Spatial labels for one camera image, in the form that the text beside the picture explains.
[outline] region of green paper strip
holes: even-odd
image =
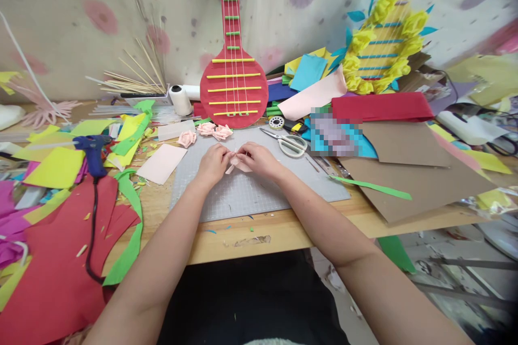
[[[126,169],[114,176],[114,178],[119,181],[119,191],[128,199],[135,212],[139,215],[140,224],[137,224],[137,228],[133,232],[128,246],[113,265],[104,280],[103,286],[121,283],[140,253],[140,239],[142,238],[144,220],[142,218],[142,205],[139,195],[133,188],[133,183],[130,181],[130,175],[135,174],[135,172],[133,169]]]
[[[116,153],[117,155],[124,156],[129,152],[129,150],[135,145],[136,142],[140,141],[140,138],[144,135],[144,131],[146,130],[147,126],[149,125],[149,122],[151,121],[151,117],[153,116],[151,107],[154,103],[155,100],[144,100],[134,106],[134,108],[144,112],[146,114],[146,117],[139,124],[139,127],[133,135],[125,138],[120,143],[115,145],[115,147],[112,148],[112,151],[114,153]]]
[[[331,175],[329,175],[329,177],[333,178],[333,179],[336,179],[337,181],[342,181],[342,182],[346,182],[346,183],[355,184],[355,185],[358,185],[358,186],[368,187],[369,189],[381,191],[381,192],[384,192],[385,194],[388,194],[388,195],[391,195],[391,196],[394,196],[394,197],[398,197],[398,198],[402,198],[402,199],[407,199],[409,201],[412,200],[412,196],[410,194],[408,194],[408,193],[405,193],[404,191],[399,191],[399,190],[396,190],[396,189],[391,189],[391,188],[388,188],[388,187],[385,187],[385,186],[380,186],[380,185],[376,185],[376,184],[369,183],[369,182],[354,181],[354,180],[349,180],[349,179],[340,178],[340,177],[331,176]]]
[[[206,119],[203,119],[203,120],[198,120],[198,121],[194,122],[194,126],[197,127],[198,125],[204,124],[204,123],[209,122],[209,121],[212,121],[212,119],[211,118],[206,118]]]

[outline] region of cutting mat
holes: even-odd
[[[282,130],[279,133],[284,135],[286,131]],[[306,159],[306,155],[298,159],[284,155],[277,140],[262,133],[259,127],[236,129],[233,135],[222,144],[233,151],[239,149],[247,141],[254,141],[267,147],[276,159],[280,160],[326,201],[341,201],[351,198],[346,188],[329,179],[320,166],[317,172]],[[202,156],[210,146],[216,143],[217,140],[212,136],[198,136],[196,143],[189,147],[187,154],[176,168],[171,208],[196,175]],[[244,173],[234,169],[231,174],[225,174],[209,193],[201,212],[200,222],[266,213],[290,207],[288,200],[275,183],[265,180],[253,172]]]

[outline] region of brown cardboard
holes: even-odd
[[[454,156],[449,155],[449,159],[451,167],[440,168],[339,158],[354,179],[401,190],[412,196],[412,201],[407,201],[361,187],[389,224],[417,218],[426,211],[496,188]]]
[[[370,121],[359,126],[382,163],[449,167],[449,153],[426,123]]]

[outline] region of scissors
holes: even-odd
[[[266,129],[259,128],[262,132],[266,133],[267,135],[277,139],[279,141],[279,147],[281,148],[281,151],[284,152],[286,155],[297,158],[304,155],[308,143],[306,140],[301,138],[300,136],[295,135],[276,135],[273,132],[270,132]]]

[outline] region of red paper guitar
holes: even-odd
[[[221,10],[224,47],[203,73],[201,103],[216,124],[244,128],[263,115],[268,84],[262,67],[241,45],[239,0],[221,0]]]

